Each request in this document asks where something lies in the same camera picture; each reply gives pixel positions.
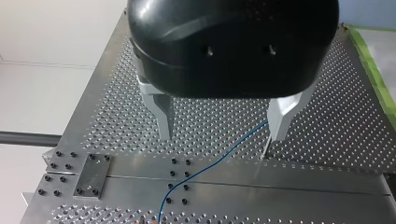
metal plate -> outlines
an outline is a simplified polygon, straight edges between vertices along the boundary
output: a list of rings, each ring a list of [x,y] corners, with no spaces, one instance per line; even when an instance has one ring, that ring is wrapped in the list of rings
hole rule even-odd
[[[37,193],[21,223],[134,223],[143,217],[147,223],[158,216],[164,194],[162,180],[107,178],[100,201],[73,198],[78,177],[60,175],[44,179],[39,189],[59,190]],[[163,210],[166,223],[206,224],[352,224],[395,223],[396,214],[388,195],[369,195],[307,190],[267,189],[190,183],[189,190],[176,189]]]
[[[171,158],[190,159],[204,166],[218,160],[237,139],[266,119],[267,100],[176,98],[174,139],[161,141],[155,118],[141,101],[127,27],[122,16],[57,147],[66,156],[52,158],[58,166],[49,167],[49,172],[68,172],[64,165],[70,163],[73,173],[79,174],[87,153],[106,153],[116,157],[110,175],[168,178],[168,174],[150,176],[149,172],[131,171],[139,170],[136,166],[143,165],[139,161],[166,166]],[[393,173],[394,136],[356,50],[347,34],[339,31],[311,103],[293,120],[287,140],[274,143],[269,150],[282,162],[269,162],[282,166],[284,161],[297,161]],[[241,176],[258,169],[267,137],[268,129],[264,128],[228,159],[232,164],[251,165],[244,166]],[[78,156],[67,156],[71,151]],[[219,173],[228,168],[224,166]]]
[[[111,157],[108,155],[90,154],[78,179],[74,196],[99,199],[110,163]]]

metal bracket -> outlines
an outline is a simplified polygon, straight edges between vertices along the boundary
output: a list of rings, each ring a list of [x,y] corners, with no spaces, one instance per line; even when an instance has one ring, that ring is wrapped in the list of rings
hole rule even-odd
[[[144,74],[143,64],[140,59],[134,56],[136,70],[138,74]],[[162,140],[172,138],[174,126],[173,99],[171,96],[155,88],[151,83],[141,80],[137,76],[140,93],[146,108],[157,119],[158,131]]]
[[[100,199],[110,163],[110,155],[89,154],[73,196]]]
[[[54,152],[55,152],[55,148],[48,150],[48,151],[44,152],[43,155],[41,155],[41,157],[43,158],[44,162],[47,165],[50,165],[50,159],[52,158],[52,155]]]

perforated metal plate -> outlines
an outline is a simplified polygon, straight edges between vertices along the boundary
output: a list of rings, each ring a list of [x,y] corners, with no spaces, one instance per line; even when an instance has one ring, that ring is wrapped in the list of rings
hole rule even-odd
[[[106,179],[100,201],[73,198],[78,176],[70,175],[60,182],[60,175],[42,179],[21,224],[146,224],[158,216],[168,183],[161,180]],[[60,196],[53,191],[59,190]],[[176,189],[163,210],[166,223],[205,224],[352,224],[395,221],[388,195],[319,192],[290,189],[268,189],[190,183],[189,189]]]
[[[47,169],[67,174],[66,180],[61,182],[59,174],[42,180],[37,190],[46,193],[35,194],[21,223],[135,223],[143,218],[149,224],[167,185],[218,160],[266,119],[267,106],[266,100],[175,99],[174,139],[159,140],[155,118],[141,102],[127,21],[121,16],[56,148],[63,154],[52,157],[56,166]],[[188,191],[172,192],[163,221],[394,223],[395,204],[383,176],[343,172],[396,171],[393,136],[351,42],[340,31],[312,102],[294,119],[288,139],[271,147],[274,159],[260,160],[268,137],[263,128],[230,158],[189,182]],[[88,153],[113,156],[99,201],[73,197]]]
[[[85,154],[95,152],[119,158],[111,175],[125,175],[131,168],[128,161],[137,158],[157,164],[171,158],[207,164],[266,119],[267,100],[175,99],[174,138],[161,141],[155,118],[140,97],[128,37],[127,21],[121,17],[57,147],[80,157],[54,157],[51,162],[59,165],[48,171],[70,172],[64,165],[72,163],[71,172],[79,173]],[[281,163],[396,172],[395,132],[390,127],[351,41],[339,31],[310,104],[293,120],[287,140],[273,143],[269,153]],[[236,149],[229,162],[261,162],[267,137],[264,128]]]
[[[351,40],[338,32],[311,102],[270,153],[287,161],[395,172],[394,140]]]

screw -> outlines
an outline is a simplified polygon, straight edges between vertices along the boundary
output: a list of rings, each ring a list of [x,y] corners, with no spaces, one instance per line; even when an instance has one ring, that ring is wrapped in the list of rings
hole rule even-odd
[[[55,190],[55,191],[53,191],[53,195],[58,197],[59,195],[61,195],[61,192],[59,190]]]
[[[39,194],[39,195],[43,195],[43,194],[45,194],[45,193],[46,193],[46,191],[44,191],[43,189],[39,189],[39,190],[38,190],[38,194]]]
[[[98,195],[98,194],[99,194],[99,190],[93,189],[93,190],[92,190],[92,194],[93,194],[93,195]]]

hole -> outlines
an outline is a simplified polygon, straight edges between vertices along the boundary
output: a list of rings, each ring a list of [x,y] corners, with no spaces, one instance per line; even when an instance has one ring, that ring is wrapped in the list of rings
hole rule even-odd
[[[206,57],[213,56],[213,49],[208,45],[203,45],[201,47],[201,53]]]

